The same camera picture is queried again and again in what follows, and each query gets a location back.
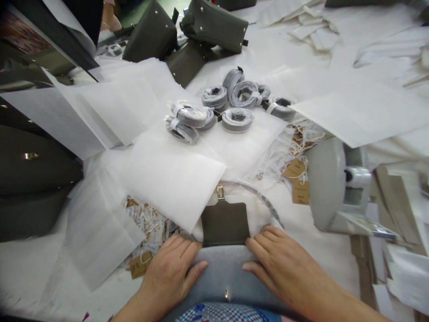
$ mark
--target blue checkered fabric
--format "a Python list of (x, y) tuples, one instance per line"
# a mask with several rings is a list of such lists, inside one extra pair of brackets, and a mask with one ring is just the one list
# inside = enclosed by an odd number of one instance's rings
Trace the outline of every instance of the blue checkered fabric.
[(256, 308), (231, 303), (202, 303), (187, 310), (176, 322), (269, 322), (264, 313)]

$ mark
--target white paper sheet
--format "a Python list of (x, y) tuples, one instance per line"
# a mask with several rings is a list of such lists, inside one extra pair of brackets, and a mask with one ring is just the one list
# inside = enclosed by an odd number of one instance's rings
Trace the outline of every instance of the white paper sheet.
[(290, 34), (299, 40), (303, 40), (304, 38), (308, 37), (310, 34), (314, 33), (316, 30), (323, 28), (327, 25), (328, 24), (326, 22), (321, 22), (318, 24), (311, 24), (311, 25), (303, 25), (291, 31)]
[(144, 78), (88, 85), (80, 94), (124, 145), (164, 115), (157, 113), (158, 100)]
[(402, 303), (428, 315), (429, 258), (410, 253), (404, 247), (386, 244), (392, 279), (387, 288)]
[(287, 125), (263, 109), (253, 112), (253, 123), (245, 133), (229, 133), (221, 123), (200, 132), (201, 138), (225, 160), (224, 179), (242, 178)]
[[(350, 72), (330, 72), (318, 70), (295, 79), (295, 84), (288, 87), (297, 93), (292, 97), (298, 99), (301, 94), (316, 98), (291, 107), (350, 147), (377, 142), (429, 123), (429, 110), (424, 102), (406, 90), (392, 89)], [(311, 79), (312, 84), (304, 83)], [(323, 85), (323, 79), (329, 84)]]
[(302, 13), (303, 6), (311, 6), (318, 1), (319, 0), (276, 0), (259, 13), (257, 24), (260, 27), (267, 27), (282, 19), (291, 19)]
[(63, 85), (44, 68), (43, 71), (106, 149), (113, 148), (121, 143), (93, 107), (80, 97), (79, 92), (85, 87)]
[(161, 120), (135, 142), (124, 186), (191, 232), (226, 168), (208, 157), (208, 150), (202, 141), (191, 146), (176, 140)]
[(65, 245), (91, 291), (145, 239), (123, 207), (126, 195), (106, 169), (99, 169), (70, 202)]
[(346, 46), (369, 45), (402, 30), (421, 25), (421, 21), (413, 20), (411, 9), (404, 4), (390, 7), (324, 8), (322, 16), (335, 25)]
[(56, 88), (0, 94), (81, 160), (105, 147)]
[(314, 47), (319, 51), (330, 51), (340, 40), (340, 37), (328, 27), (317, 29), (310, 35)]
[(358, 46), (336, 46), (331, 58), (330, 67), (349, 67), (353, 68), (353, 64), (358, 54)]

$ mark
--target brown paper tag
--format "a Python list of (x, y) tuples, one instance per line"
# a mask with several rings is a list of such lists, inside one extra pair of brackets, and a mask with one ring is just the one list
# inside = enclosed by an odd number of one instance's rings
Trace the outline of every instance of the brown paper tag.
[(310, 204), (310, 196), (308, 192), (308, 181), (301, 184), (301, 181), (292, 183), (292, 202), (297, 204)]
[(147, 268), (152, 261), (152, 254), (150, 251), (144, 253), (142, 255), (142, 261), (140, 260), (140, 256), (130, 260), (130, 271), (132, 279), (136, 279), (137, 277), (143, 276), (146, 274)]
[(291, 164), (287, 167), (286, 171), (283, 173), (283, 176), (294, 182), (296, 181), (300, 175), (302, 175), (305, 171), (304, 162), (299, 159), (294, 159)]

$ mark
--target person's left hand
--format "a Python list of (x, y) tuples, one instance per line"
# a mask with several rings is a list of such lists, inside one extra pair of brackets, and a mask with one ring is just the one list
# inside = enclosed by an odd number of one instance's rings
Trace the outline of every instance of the person's left hand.
[(206, 261), (188, 269), (200, 245), (179, 235), (170, 237), (152, 259), (135, 295), (142, 321), (159, 321), (182, 302), (202, 272)]

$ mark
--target finger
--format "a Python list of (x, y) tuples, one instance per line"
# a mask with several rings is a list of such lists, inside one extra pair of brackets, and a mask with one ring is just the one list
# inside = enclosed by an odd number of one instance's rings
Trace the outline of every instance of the finger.
[(259, 245), (261, 245), (266, 251), (269, 252), (271, 244), (273, 243), (272, 241), (270, 241), (267, 237), (261, 234), (257, 234), (254, 239), (259, 243)]
[(264, 228), (262, 228), (262, 232), (264, 232), (264, 231), (268, 231), (277, 237), (289, 237), (288, 235), (285, 234), (284, 231), (280, 230), (277, 227), (271, 226), (271, 225), (268, 225), (268, 226), (265, 226)]
[(267, 250), (263, 248), (255, 239), (248, 238), (246, 240), (246, 246), (256, 256), (258, 260), (263, 261), (267, 258)]
[(171, 243), (171, 245), (168, 247), (168, 249), (169, 249), (170, 251), (175, 250), (177, 247), (179, 247), (179, 245), (180, 245), (181, 243), (183, 243), (183, 241), (184, 241), (183, 237), (182, 237), (182, 236), (179, 236), (179, 238), (175, 239), (175, 240)]
[(168, 246), (171, 245), (171, 243), (173, 243), (179, 237), (180, 237), (180, 235), (173, 235), (173, 236), (171, 236), (169, 239), (167, 239), (165, 241), (165, 243), (162, 245), (161, 249), (167, 248)]
[(185, 282), (183, 284), (183, 290), (185, 292), (184, 296), (188, 295), (191, 288), (194, 286), (194, 284), (198, 281), (201, 274), (204, 272), (204, 270), (209, 266), (209, 263), (206, 261), (198, 262), (194, 265), (193, 268), (190, 269), (188, 272), (188, 275), (185, 277)]
[(255, 275), (262, 283), (266, 285), (266, 287), (268, 287), (271, 292), (275, 294), (276, 289), (274, 287), (274, 283), (271, 280), (267, 270), (260, 263), (246, 262), (243, 264), (241, 269)]
[(186, 251), (186, 249), (188, 248), (188, 246), (191, 244), (192, 242), (190, 240), (183, 240), (182, 243), (174, 250), (179, 257), (182, 257), (182, 255), (184, 254), (184, 252)]
[(185, 252), (182, 255), (182, 260), (186, 263), (186, 265), (189, 267), (191, 265), (192, 261), (197, 256), (198, 252), (200, 251), (200, 244), (197, 244), (195, 242), (192, 242), (188, 248), (186, 248)]
[(266, 237), (267, 239), (269, 239), (272, 242), (278, 241), (278, 237), (269, 231), (262, 232), (262, 236)]

